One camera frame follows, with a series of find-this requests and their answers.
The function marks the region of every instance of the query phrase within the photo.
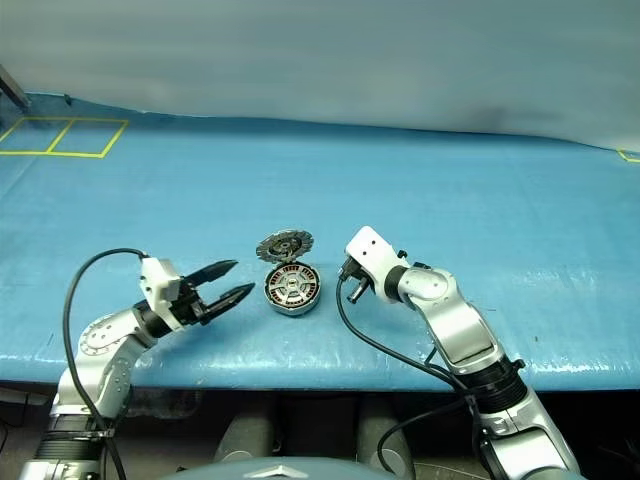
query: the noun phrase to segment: black cable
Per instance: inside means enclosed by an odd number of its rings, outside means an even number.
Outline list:
[[[449,372],[447,372],[447,374],[443,374],[441,371],[438,371],[434,368],[432,368],[432,366],[429,365],[423,365],[422,363],[413,360],[412,358],[409,358],[399,352],[396,352],[395,350],[392,350],[389,347],[386,347],[384,345],[382,345],[381,343],[376,342],[374,339],[368,337],[367,335],[365,335],[364,333],[362,333],[360,330],[358,330],[349,320],[349,317],[347,317],[346,312],[344,311],[344,306],[342,305],[342,285],[343,285],[344,281],[341,278],[338,278],[338,283],[336,285],[336,303],[338,305],[338,313],[340,314],[340,318],[342,319],[342,322],[346,325],[346,327],[351,331],[351,333],[353,333],[356,337],[358,337],[360,340],[362,340],[365,343],[368,343],[369,345],[371,345],[373,348],[376,348],[377,350],[380,350],[383,353],[386,353],[387,355],[389,355],[390,357],[395,358],[396,360],[400,360],[403,363],[406,363],[407,365],[410,365],[414,368],[417,368],[418,370],[421,370],[425,373],[428,373],[429,375],[432,375],[436,378],[438,378],[439,380],[442,380],[443,382],[449,384],[450,386],[452,386],[454,389],[458,389],[458,385],[457,383],[452,380],[452,376]]]
[[[107,452],[103,450],[100,454],[100,480],[107,480]]]
[[[344,306],[342,305],[342,285],[343,284],[344,284],[344,279],[339,277],[338,283],[336,285],[336,303],[338,305],[338,313],[340,314],[340,318],[342,319],[346,327],[351,331],[351,333],[353,333],[356,337],[368,343],[372,347],[380,350],[381,352],[386,353],[387,355],[397,360],[400,360],[401,362],[411,365],[412,367],[417,368],[418,370],[422,370],[423,372],[428,373],[429,375],[432,375],[438,378],[439,380],[442,380],[443,382],[449,384],[451,387],[453,387],[456,393],[458,393],[461,396],[461,398],[456,402],[453,402],[449,405],[445,405],[440,409],[430,410],[428,412],[422,413],[416,417],[413,417],[413,419],[409,419],[409,420],[406,420],[405,422],[401,422],[397,424],[396,426],[392,427],[389,431],[387,431],[380,438],[380,442],[378,442],[378,458],[382,466],[385,468],[385,470],[392,472],[392,470],[388,468],[389,465],[384,461],[384,458],[382,458],[382,446],[384,445],[384,442],[386,442],[386,440],[391,435],[393,435],[396,431],[400,430],[404,426],[410,423],[413,423],[414,421],[418,421],[423,418],[428,418],[433,415],[438,415],[441,411],[443,413],[446,413],[449,411],[449,409],[455,409],[455,408],[458,408],[459,406],[462,406],[463,403],[468,404],[469,412],[471,413],[471,417],[473,420],[472,435],[471,435],[473,452],[475,456],[480,460],[483,467],[487,468],[488,466],[486,465],[484,458],[480,454],[482,425],[481,425],[481,419],[480,419],[480,412],[478,410],[478,406],[475,400],[474,390],[469,389],[466,385],[464,385],[464,383],[462,383],[462,381],[459,378],[457,378],[455,375],[453,375],[444,367],[430,363],[434,355],[433,350],[425,360],[425,363],[421,364],[405,355],[402,355],[399,352],[396,352],[395,350],[390,349],[389,347],[386,347],[385,345],[382,345],[381,343],[376,342],[375,340],[373,340],[372,338],[368,337],[367,335],[362,333],[360,330],[358,330],[347,317],[347,314],[344,311]]]
[[[114,248],[113,250],[106,250],[104,252],[98,253],[94,255],[89,260],[87,260],[76,272],[73,279],[71,280],[71,285],[69,285],[69,290],[67,291],[67,295],[64,300],[64,309],[62,311],[62,339],[64,341],[64,353],[67,357],[67,365],[69,367],[69,373],[71,374],[71,379],[73,380],[73,385],[78,391],[78,395],[82,398],[82,401],[85,403],[91,415],[93,416],[94,421],[96,422],[97,427],[103,432],[107,431],[107,424],[96,408],[95,404],[91,400],[91,397],[87,393],[87,391],[82,386],[80,382],[80,377],[78,376],[78,368],[76,367],[75,358],[73,356],[73,348],[71,346],[71,331],[69,327],[69,318],[71,316],[71,303],[73,301],[73,295],[78,288],[78,283],[80,283],[80,279],[82,275],[87,271],[87,269],[93,265],[96,261],[101,258],[107,257],[109,255],[115,255],[118,253],[132,253],[137,255],[139,259],[147,257],[147,255],[133,248]],[[122,460],[120,458],[120,454],[118,453],[118,449],[116,444],[111,437],[106,437],[104,439],[105,445],[109,454],[111,455],[111,459],[116,467],[116,472],[118,473],[119,480],[126,480],[127,476],[124,471],[124,467],[122,465]]]
[[[2,455],[2,450],[4,450],[4,446],[7,444],[7,439],[9,438],[9,428],[7,428],[4,422],[0,422],[0,427],[2,427],[2,429],[4,430],[2,443],[0,443],[0,455]]]
[[[421,413],[420,415],[416,415],[415,417],[411,417],[408,420],[405,420],[404,422],[400,422],[397,425],[394,425],[393,427],[391,427],[389,430],[387,430],[384,433],[384,435],[380,437],[380,440],[378,441],[378,446],[376,449],[378,453],[378,460],[380,461],[380,464],[382,465],[382,467],[389,473],[395,473],[393,469],[389,466],[387,461],[384,459],[384,452],[383,452],[384,444],[386,443],[387,440],[389,440],[389,437],[391,437],[391,435],[396,433],[398,430],[402,430],[406,426],[411,425],[412,423],[419,422],[420,420],[424,420],[429,417],[434,417],[436,415],[442,415],[444,413],[453,412],[454,410],[457,410],[458,408],[463,406],[465,403],[466,403],[465,399],[460,398],[453,403],[449,403],[447,405],[443,405],[442,407],[429,410],[428,412]]]

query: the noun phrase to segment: yellow square marking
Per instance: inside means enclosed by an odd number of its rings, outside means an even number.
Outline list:
[[[0,136],[0,144],[11,135],[16,128],[22,125],[25,121],[66,121],[67,124],[56,135],[56,138],[49,144],[46,150],[0,150],[0,155],[48,155],[54,157],[78,157],[78,158],[104,158],[111,147],[118,141],[122,132],[129,125],[129,120],[120,120],[116,118],[88,118],[88,117],[21,117],[11,128],[4,132]],[[64,136],[69,133],[71,127],[78,122],[101,122],[101,123],[118,123],[120,128],[111,136],[107,145],[100,152],[70,152],[70,151],[58,151],[54,150],[56,146],[62,141]]]
[[[640,163],[640,157],[632,157],[629,154],[627,154],[624,150],[616,150],[616,152],[618,152],[618,155],[620,155],[627,162]]]

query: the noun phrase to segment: white wall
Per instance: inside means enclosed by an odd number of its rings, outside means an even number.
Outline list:
[[[28,91],[640,150],[635,0],[0,0]]]

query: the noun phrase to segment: blue table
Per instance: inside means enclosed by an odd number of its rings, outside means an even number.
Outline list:
[[[0,102],[6,131],[20,115]],[[32,115],[118,122],[77,120],[61,135],[68,120],[23,121],[0,141],[0,379],[57,382],[64,293],[92,254],[142,248],[184,274],[239,260],[203,289],[214,298],[260,285],[271,267],[256,245],[293,227],[315,237],[303,257],[322,275],[315,310],[281,316],[257,288],[208,327],[161,340],[134,382],[444,389],[359,342],[337,317],[344,246],[369,224],[411,261],[453,272],[536,388],[640,385],[640,164],[615,152],[515,136],[176,118],[47,96],[34,97]],[[73,338],[141,298],[138,268],[114,257],[86,276]],[[368,294],[349,312],[407,355],[431,349],[422,321],[401,306]]]

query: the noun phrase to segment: metal gear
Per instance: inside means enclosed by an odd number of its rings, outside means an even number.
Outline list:
[[[320,276],[310,265],[283,263],[265,279],[267,301],[284,315],[298,316],[311,310],[318,300]]]
[[[281,230],[265,238],[256,254],[265,262],[288,263],[304,255],[313,245],[313,237],[304,230]]]

